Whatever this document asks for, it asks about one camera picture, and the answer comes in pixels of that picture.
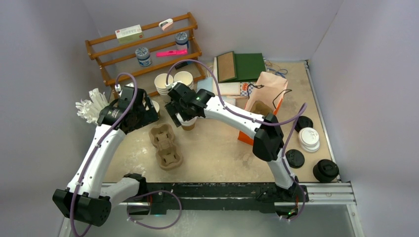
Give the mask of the white cup lid picked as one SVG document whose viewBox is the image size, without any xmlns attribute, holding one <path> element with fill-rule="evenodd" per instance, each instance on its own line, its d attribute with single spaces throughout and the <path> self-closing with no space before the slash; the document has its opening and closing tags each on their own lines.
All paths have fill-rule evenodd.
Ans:
<svg viewBox="0 0 419 237">
<path fill-rule="evenodd" d="M 181 123 L 181 126 L 184 126 L 184 127 L 193 126 L 197 120 L 197 117 L 193 117 L 189 120 L 184 120 L 180 114 L 177 114 L 176 116 L 179 122 Z"/>
</svg>

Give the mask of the brown paper cup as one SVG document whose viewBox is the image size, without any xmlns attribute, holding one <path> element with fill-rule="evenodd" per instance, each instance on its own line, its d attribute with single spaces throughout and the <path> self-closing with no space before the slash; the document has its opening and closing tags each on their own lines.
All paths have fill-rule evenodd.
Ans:
<svg viewBox="0 0 419 237">
<path fill-rule="evenodd" d="M 160 116 L 160 105 L 157 101 L 152 100 L 153 107 L 155 108 L 158 116 Z"/>
<path fill-rule="evenodd" d="M 189 121 L 182 121 L 181 122 L 181 127 L 185 131 L 190 131 L 190 130 L 195 128 L 195 123 L 196 123 L 195 119 L 191 119 Z"/>
</svg>

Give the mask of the pulp cup carrier tray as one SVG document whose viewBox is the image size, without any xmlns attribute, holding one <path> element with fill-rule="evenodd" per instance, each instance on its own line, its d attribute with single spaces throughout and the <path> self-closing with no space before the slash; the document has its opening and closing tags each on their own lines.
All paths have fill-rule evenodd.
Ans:
<svg viewBox="0 0 419 237">
<path fill-rule="evenodd" d="M 168 123 L 154 126 L 149 131 L 149 137 L 156 150 L 156 159 L 162 170 L 178 168 L 183 163 L 183 155 L 175 144 L 173 128 Z"/>
</svg>

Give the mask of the orange paper bag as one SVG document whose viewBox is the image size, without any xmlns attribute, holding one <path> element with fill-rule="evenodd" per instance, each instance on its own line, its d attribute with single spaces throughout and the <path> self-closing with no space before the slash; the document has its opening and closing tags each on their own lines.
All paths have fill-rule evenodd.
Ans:
<svg viewBox="0 0 419 237">
<path fill-rule="evenodd" d="M 290 92 L 288 80 L 282 76 L 277 76 L 268 72 L 261 72 L 258 80 L 252 82 L 253 90 L 244 107 L 245 111 L 250 112 L 253 103 L 257 100 L 262 101 L 273 110 L 276 115 L 282 103 L 283 97 Z"/>
</svg>

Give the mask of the single pulp cup carrier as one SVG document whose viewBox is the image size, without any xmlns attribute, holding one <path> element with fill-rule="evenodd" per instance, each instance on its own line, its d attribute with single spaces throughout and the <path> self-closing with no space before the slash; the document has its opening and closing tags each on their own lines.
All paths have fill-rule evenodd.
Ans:
<svg viewBox="0 0 419 237">
<path fill-rule="evenodd" d="M 250 109 L 251 113 L 266 116 L 268 114 L 273 113 L 273 110 L 264 104 L 262 101 L 255 101 Z"/>
</svg>

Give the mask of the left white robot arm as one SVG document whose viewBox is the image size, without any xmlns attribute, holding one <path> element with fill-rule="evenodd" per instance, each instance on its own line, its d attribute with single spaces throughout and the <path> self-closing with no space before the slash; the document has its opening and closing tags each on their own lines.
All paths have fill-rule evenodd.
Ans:
<svg viewBox="0 0 419 237">
<path fill-rule="evenodd" d="M 106 106 L 99 115 L 94 139 L 82 165 L 63 190 L 56 189 L 52 200 L 61 213 L 74 220 L 100 227 L 113 207 L 132 198 L 141 202 L 147 197 L 146 178 L 129 173 L 106 188 L 105 173 L 125 136 L 158 120 L 158 114 L 144 89 L 132 85 L 122 88 L 119 99 Z"/>
</svg>

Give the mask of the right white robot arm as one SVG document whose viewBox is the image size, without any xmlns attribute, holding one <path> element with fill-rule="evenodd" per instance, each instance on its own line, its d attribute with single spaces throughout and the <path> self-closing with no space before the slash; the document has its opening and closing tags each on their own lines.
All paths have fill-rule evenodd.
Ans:
<svg viewBox="0 0 419 237">
<path fill-rule="evenodd" d="M 252 152 L 267 162 L 280 199 L 289 201 L 296 196 L 296 178 L 284 155 L 283 132 L 276 116 L 250 113 L 222 100 L 205 89 L 195 91 L 181 82 L 167 85 L 171 101 L 165 105 L 175 126 L 193 118 L 214 119 L 243 132 L 253 139 Z"/>
</svg>

